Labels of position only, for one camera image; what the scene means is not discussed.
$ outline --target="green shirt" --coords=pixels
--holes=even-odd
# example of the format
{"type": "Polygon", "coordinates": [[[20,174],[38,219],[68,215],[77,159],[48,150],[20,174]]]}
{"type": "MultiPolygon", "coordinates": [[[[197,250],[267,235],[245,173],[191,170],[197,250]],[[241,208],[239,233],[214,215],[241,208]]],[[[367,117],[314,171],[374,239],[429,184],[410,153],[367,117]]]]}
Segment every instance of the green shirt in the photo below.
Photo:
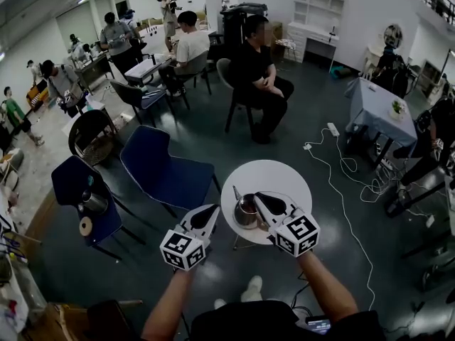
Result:
{"type": "Polygon", "coordinates": [[[19,126],[19,120],[17,119],[16,115],[14,115],[14,112],[17,112],[19,117],[23,119],[26,117],[19,105],[17,105],[17,102],[14,101],[13,99],[7,99],[6,100],[6,113],[8,114],[8,117],[10,118],[11,122],[13,123],[14,127],[19,126]]]}

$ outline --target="gray chair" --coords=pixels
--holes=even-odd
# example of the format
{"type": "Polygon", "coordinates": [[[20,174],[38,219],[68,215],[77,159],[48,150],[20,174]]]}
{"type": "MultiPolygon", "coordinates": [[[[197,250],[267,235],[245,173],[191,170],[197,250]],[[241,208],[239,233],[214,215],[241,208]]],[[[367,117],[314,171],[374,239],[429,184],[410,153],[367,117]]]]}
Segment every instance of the gray chair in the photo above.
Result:
{"type": "Polygon", "coordinates": [[[248,124],[250,125],[250,131],[253,130],[253,115],[251,113],[251,106],[244,104],[242,102],[238,102],[236,95],[234,95],[234,87],[229,83],[229,64],[230,60],[227,58],[221,58],[219,61],[216,62],[216,69],[218,70],[218,74],[220,75],[220,79],[223,84],[232,90],[232,102],[230,104],[229,114],[227,116],[227,122],[225,127],[225,132],[229,132],[230,122],[232,121],[232,116],[234,114],[235,108],[237,105],[245,106],[247,110],[248,116],[248,124]]]}
{"type": "MultiPolygon", "coordinates": [[[[208,72],[205,66],[207,65],[207,56],[208,56],[208,50],[205,51],[204,53],[198,55],[196,58],[190,60],[185,67],[176,67],[175,68],[175,73],[176,73],[176,78],[179,83],[182,85],[190,80],[191,78],[194,79],[193,81],[193,86],[196,88],[196,79],[200,75],[204,80],[205,83],[207,84],[207,90],[208,93],[211,95],[212,90],[210,88],[210,82],[208,80],[208,72]]],[[[186,101],[186,96],[185,92],[182,92],[183,98],[186,101]]]]}
{"type": "Polygon", "coordinates": [[[171,110],[172,115],[174,117],[176,115],[173,110],[172,104],[169,102],[166,91],[164,91],[164,90],[160,90],[159,88],[156,88],[156,91],[159,91],[159,93],[147,98],[145,96],[145,94],[142,92],[142,90],[138,87],[131,87],[128,85],[123,85],[122,83],[114,81],[114,80],[111,81],[111,85],[114,88],[115,92],[119,95],[120,99],[125,104],[129,104],[133,107],[134,113],[136,114],[137,121],[139,121],[139,123],[141,125],[142,125],[142,120],[139,117],[137,109],[147,111],[147,114],[149,115],[151,123],[153,124],[154,127],[156,127],[154,117],[152,116],[152,114],[150,112],[150,108],[154,104],[158,104],[158,101],[160,99],[162,99],[163,97],[166,100],[166,102],[168,103],[168,106],[169,106],[169,109],[171,110]]]}

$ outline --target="round white table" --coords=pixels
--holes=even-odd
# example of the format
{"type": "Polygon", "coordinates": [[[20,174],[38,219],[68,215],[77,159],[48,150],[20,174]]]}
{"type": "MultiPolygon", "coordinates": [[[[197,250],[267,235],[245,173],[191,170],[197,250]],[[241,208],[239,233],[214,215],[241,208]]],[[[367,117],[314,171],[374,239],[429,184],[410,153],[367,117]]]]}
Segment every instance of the round white table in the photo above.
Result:
{"type": "Polygon", "coordinates": [[[241,195],[259,191],[272,191],[288,195],[305,212],[311,213],[313,205],[311,191],[301,175],[293,168],[277,161],[253,161],[234,170],[226,180],[221,192],[221,210],[234,232],[249,242],[272,245],[269,232],[256,229],[243,229],[234,221],[235,186],[241,195]]]}

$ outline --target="dark gray floor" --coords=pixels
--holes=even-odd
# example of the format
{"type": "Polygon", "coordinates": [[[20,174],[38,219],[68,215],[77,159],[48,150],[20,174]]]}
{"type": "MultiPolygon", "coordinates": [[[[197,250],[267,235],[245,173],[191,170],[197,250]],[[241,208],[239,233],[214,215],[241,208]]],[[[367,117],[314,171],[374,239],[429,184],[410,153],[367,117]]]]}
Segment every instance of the dark gray floor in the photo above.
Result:
{"type": "MultiPolygon", "coordinates": [[[[260,146],[250,140],[244,110],[235,112],[230,133],[224,133],[230,92],[222,86],[216,73],[210,74],[212,96],[208,95],[204,82],[199,82],[196,89],[187,85],[190,87],[188,99],[191,111],[187,111],[183,104],[177,105],[178,118],[174,122],[161,105],[161,112],[155,111],[156,117],[162,115],[158,125],[171,134],[172,155],[212,163],[221,184],[236,167],[257,159],[281,161],[300,172],[311,189],[313,216],[321,225],[321,241],[315,253],[353,293],[359,308],[366,310],[372,300],[372,294],[366,287],[370,266],[350,235],[340,196],[327,183],[328,168],[302,149],[305,141],[321,139],[320,131],[327,122],[333,122],[343,132],[348,123],[350,106],[350,101],[343,96],[347,80],[335,81],[325,70],[312,64],[285,63],[281,67],[286,70],[279,71],[279,75],[291,80],[296,90],[289,100],[289,110],[268,146],[260,146]]],[[[135,120],[130,122],[120,135],[122,139],[126,140],[136,126],[135,120]]],[[[335,141],[330,133],[326,133],[324,145],[315,148],[314,154],[333,166],[332,181],[344,194],[346,212],[353,229],[374,264],[370,286],[376,293],[373,308],[378,311],[382,325],[393,329],[408,324],[412,319],[411,302],[423,300],[427,304],[417,315],[412,334],[445,327],[450,307],[444,304],[444,299],[453,282],[431,292],[420,293],[420,276],[432,262],[431,252],[426,251],[408,260],[400,259],[402,252],[447,228],[448,222],[442,222],[443,202],[432,198],[422,205],[428,211],[442,211],[430,230],[425,229],[422,218],[410,214],[390,219],[383,210],[385,195],[373,204],[360,201],[362,188],[342,174],[335,141]]],[[[354,176],[364,181],[371,180],[373,175],[369,168],[361,159],[358,162],[360,172],[354,176]]],[[[144,223],[141,223],[121,212],[125,225],[140,234],[147,245],[137,244],[120,233],[115,235],[115,239],[106,240],[103,246],[124,258],[116,264],[111,258],[86,248],[78,232],[75,209],[59,207],[31,268],[48,301],[90,306],[110,298],[143,299],[143,306],[127,311],[128,318],[139,332],[172,274],[171,267],[165,265],[159,252],[163,235],[147,225],[152,224],[165,232],[176,221],[135,186],[118,160],[113,158],[98,168],[112,191],[143,219],[144,223]]],[[[219,194],[212,186],[206,203],[218,201],[219,194]]],[[[212,309],[216,298],[238,301],[247,282],[256,274],[264,279],[264,298],[291,303],[294,294],[303,286],[302,281],[297,279],[300,273],[298,266],[290,256],[273,247],[233,251],[234,239],[234,232],[220,215],[217,232],[212,238],[213,252],[197,271],[186,307],[189,321],[197,314],[212,309]]],[[[315,315],[321,314],[310,289],[299,296],[298,304],[310,308],[315,315]]],[[[395,340],[404,333],[406,330],[401,329],[390,339],[395,340]]],[[[176,339],[184,337],[185,332],[176,339]]]]}

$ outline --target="spool of tape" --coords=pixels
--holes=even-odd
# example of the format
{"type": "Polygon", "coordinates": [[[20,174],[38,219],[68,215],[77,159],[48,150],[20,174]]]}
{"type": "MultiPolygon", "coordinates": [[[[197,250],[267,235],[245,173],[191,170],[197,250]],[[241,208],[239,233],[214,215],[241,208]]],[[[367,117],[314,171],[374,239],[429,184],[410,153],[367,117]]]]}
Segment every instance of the spool of tape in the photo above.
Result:
{"type": "Polygon", "coordinates": [[[92,227],[92,220],[89,217],[83,217],[79,222],[79,232],[82,236],[90,235],[92,227]]]}

